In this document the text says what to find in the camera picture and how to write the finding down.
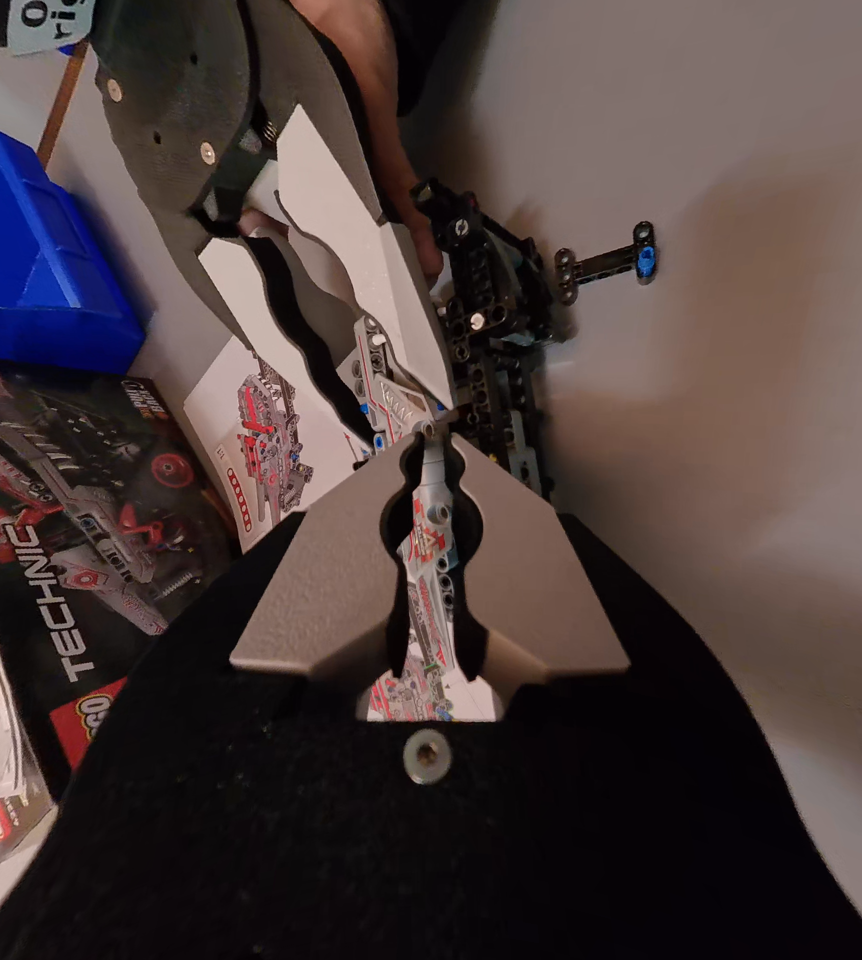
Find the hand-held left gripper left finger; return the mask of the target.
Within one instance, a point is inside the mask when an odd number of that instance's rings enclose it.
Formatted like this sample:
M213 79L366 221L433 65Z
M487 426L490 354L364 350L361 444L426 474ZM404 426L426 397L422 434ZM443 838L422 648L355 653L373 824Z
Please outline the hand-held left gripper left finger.
M411 526L411 434L305 511L230 663L312 682L373 682L401 673L410 632L399 547Z

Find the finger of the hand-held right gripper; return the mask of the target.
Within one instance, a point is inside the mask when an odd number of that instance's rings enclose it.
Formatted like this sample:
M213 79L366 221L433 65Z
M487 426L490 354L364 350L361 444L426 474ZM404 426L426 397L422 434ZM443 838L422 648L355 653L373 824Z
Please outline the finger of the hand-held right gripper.
M298 233L329 250L345 270L355 304L377 321L406 375L446 410L458 404L448 350L412 235L377 200L357 131L334 153L297 104L268 162L246 194L250 207L281 213Z
M355 348L352 307L323 289L275 233L212 239L198 259L257 358L355 447L371 447L374 429L338 373Z

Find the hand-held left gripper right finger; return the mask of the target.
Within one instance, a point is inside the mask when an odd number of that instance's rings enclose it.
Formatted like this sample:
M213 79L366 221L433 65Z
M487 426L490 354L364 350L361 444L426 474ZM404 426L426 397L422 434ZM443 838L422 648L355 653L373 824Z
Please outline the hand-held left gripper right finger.
M449 443L459 663L501 702L630 667L556 510L464 438Z

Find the grey red toy brick truck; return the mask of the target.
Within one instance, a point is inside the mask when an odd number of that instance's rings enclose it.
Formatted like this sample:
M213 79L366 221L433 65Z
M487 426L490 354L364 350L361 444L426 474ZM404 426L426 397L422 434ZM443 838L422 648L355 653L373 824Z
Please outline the grey red toy brick truck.
M346 363L359 399L373 419L375 455L411 434L422 454L410 457L408 479L421 484L425 450L437 450L449 483L452 435L465 439L545 501L538 441L539 411L531 383L534 353L550 336L552 294L532 239L510 234L484 215L473 193L458 195L429 179L413 191L419 212L430 214L435 241L448 254L453 294L437 318L457 385L457 406L433 412L435 401L396 361L377 321L360 319ZM452 536L457 550L452 512ZM458 558L454 611L461 599Z

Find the black toy brick beam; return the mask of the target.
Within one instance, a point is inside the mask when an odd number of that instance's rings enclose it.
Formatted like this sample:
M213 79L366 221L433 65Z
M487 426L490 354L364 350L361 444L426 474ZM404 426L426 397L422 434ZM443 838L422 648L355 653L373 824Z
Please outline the black toy brick beam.
M653 222L642 221L634 226L627 246L582 259L570 248L557 250L554 256L557 300L563 306L572 306L580 287L625 273L633 273L639 284L647 285L656 278L658 268L655 227Z

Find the grey desk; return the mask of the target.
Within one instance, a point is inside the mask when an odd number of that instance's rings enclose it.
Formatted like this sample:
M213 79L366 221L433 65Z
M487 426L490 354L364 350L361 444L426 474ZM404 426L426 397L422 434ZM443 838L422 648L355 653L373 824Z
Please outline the grey desk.
M413 166L658 276L547 353L556 504L701 634L862 911L862 2L476 2Z

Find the person's right hand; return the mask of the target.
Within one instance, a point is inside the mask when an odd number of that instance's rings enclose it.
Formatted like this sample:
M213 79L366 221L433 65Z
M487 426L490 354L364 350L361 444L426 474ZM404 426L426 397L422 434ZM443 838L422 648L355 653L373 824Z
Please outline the person's right hand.
M399 61L387 12L379 1L293 1L295 10L337 47L361 92L375 181L411 234L421 271L434 286L444 259L430 223L410 196L417 175L398 120Z

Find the open instruction booklet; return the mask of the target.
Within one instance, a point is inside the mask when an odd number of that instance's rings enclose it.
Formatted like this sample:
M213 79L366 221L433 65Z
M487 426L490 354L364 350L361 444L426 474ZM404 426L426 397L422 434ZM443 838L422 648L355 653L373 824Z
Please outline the open instruction booklet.
M278 488L250 464L245 447L260 440L257 426L282 426L297 415L299 462L312 471L294 507L279 505ZM355 461L348 437L238 341L231 340L184 402L184 412L218 474L243 551L289 514L313 504L348 477ZM407 573L410 632L400 676L387 671L367 694L369 721L495 721L496 695L483 679L468 680L454 653L453 500L443 457L426 447L420 484L412 495L413 531L398 552Z

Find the blue plastic bin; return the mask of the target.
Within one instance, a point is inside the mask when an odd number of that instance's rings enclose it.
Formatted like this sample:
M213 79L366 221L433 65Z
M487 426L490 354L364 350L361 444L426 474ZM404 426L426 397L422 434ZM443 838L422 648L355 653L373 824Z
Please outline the blue plastic bin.
M0 359L123 376L145 338L74 199L0 132Z

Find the black toy set box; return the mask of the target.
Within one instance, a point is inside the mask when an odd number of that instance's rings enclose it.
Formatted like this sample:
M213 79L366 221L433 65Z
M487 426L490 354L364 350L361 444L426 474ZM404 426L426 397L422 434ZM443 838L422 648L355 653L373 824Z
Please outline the black toy set box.
M126 678L237 555L149 381L0 360L0 864Z

